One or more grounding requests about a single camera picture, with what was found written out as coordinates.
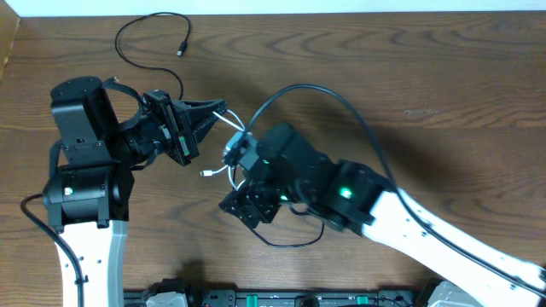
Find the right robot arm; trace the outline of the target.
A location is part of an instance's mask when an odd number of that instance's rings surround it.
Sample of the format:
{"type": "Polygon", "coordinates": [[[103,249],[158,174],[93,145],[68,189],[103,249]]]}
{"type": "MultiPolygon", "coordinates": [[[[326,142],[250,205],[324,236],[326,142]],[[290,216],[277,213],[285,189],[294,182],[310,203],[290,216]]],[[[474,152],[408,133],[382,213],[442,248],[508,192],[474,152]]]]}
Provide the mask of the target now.
{"type": "Polygon", "coordinates": [[[478,304],[545,304],[543,268],[474,239],[366,165],[332,162],[291,125],[276,125],[260,139],[236,132],[224,161],[242,168],[244,179],[219,206],[249,229],[271,223],[284,204],[305,203],[324,225],[408,255],[478,304]]]}

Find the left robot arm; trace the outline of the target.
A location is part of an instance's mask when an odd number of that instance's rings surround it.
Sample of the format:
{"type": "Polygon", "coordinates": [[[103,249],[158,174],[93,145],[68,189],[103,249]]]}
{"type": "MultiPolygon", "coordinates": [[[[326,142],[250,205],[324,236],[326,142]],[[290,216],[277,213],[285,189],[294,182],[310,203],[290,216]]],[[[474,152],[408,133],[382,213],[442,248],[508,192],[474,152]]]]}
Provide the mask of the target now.
{"type": "Polygon", "coordinates": [[[163,90],[138,94],[116,77],[73,78],[50,96],[61,138],[50,150],[43,202],[56,236],[62,303],[121,306],[134,172],[162,154],[190,164],[227,104],[163,90]]]}

